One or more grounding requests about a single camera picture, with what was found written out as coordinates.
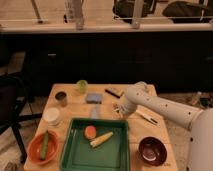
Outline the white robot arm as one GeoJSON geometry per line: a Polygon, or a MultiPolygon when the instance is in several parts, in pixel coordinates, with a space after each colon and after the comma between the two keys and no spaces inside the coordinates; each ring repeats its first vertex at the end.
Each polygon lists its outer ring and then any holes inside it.
{"type": "Polygon", "coordinates": [[[142,82],[128,86],[119,104],[123,116],[144,106],[190,132],[186,171],[213,171],[213,108],[197,107],[150,95],[142,82]]]}

